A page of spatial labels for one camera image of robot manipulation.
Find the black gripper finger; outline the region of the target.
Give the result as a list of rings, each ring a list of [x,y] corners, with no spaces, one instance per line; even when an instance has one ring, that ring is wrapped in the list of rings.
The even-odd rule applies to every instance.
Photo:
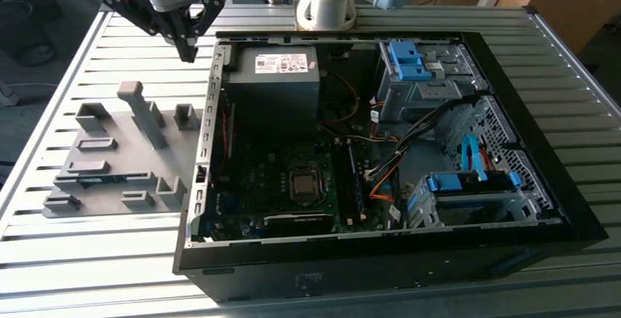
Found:
[[[188,62],[193,63],[199,48],[195,46],[196,40],[205,34],[212,23],[215,22],[227,0],[200,0],[203,3],[203,10],[189,19],[191,28],[188,32],[188,45],[191,46],[191,54]]]
[[[130,20],[149,36],[160,34],[177,49],[180,59],[191,62],[188,10],[157,12],[149,0],[103,0],[104,5]]]

